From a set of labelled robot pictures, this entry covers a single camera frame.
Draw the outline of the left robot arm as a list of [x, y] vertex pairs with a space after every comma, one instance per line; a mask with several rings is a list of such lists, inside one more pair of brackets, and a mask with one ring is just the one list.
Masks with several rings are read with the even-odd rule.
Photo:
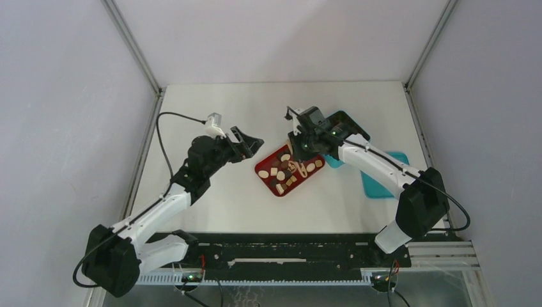
[[236, 126], [231, 131], [236, 141], [227, 135], [194, 138], [187, 158], [154, 202], [110, 227], [94, 227], [85, 255], [72, 275], [73, 282], [83, 286], [77, 279], [81, 272], [92, 281], [91, 287], [121, 297], [142, 274], [173, 262], [186, 267], [195, 265], [200, 250], [183, 233], [174, 232], [155, 242], [149, 239], [173, 216], [194, 205], [223, 166], [250, 159], [264, 144], [263, 139], [248, 136]]

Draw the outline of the teal chocolate box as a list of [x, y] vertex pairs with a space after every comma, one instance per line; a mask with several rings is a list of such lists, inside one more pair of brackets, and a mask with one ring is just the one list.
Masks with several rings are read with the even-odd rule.
[[[371, 140], [371, 136], [343, 110], [336, 111], [329, 115], [327, 119], [333, 126], [345, 124], [350, 134], [360, 134], [367, 141]], [[337, 160], [330, 155], [322, 155], [322, 157], [325, 159], [325, 162], [334, 169], [339, 168], [344, 164], [342, 161]]]

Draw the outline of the wooden tongs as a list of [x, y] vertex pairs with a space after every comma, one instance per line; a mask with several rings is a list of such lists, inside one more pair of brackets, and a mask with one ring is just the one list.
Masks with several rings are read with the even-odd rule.
[[297, 171], [298, 171], [299, 175], [302, 178], [306, 178], [308, 176], [308, 172], [307, 172], [306, 167], [304, 166], [304, 164], [302, 162], [296, 162], [295, 165], [296, 165], [296, 168], [297, 168]]

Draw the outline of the red chocolate tray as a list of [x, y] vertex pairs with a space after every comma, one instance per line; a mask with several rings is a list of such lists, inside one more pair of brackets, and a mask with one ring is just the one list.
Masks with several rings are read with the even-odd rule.
[[295, 163], [296, 161], [293, 160], [289, 146], [283, 145], [257, 163], [254, 172], [274, 196], [283, 197], [326, 166], [325, 159], [321, 155], [317, 155], [303, 162], [308, 176], [302, 178]]

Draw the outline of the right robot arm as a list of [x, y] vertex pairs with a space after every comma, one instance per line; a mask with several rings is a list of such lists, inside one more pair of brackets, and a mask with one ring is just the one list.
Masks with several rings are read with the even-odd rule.
[[377, 233], [369, 249], [375, 265], [387, 265], [398, 248], [425, 236], [447, 215], [447, 194], [435, 168], [419, 170], [400, 162], [374, 147], [355, 124], [334, 122], [318, 107], [288, 107], [285, 118], [293, 123], [288, 139], [297, 161], [328, 155], [365, 173], [397, 199], [394, 219]]

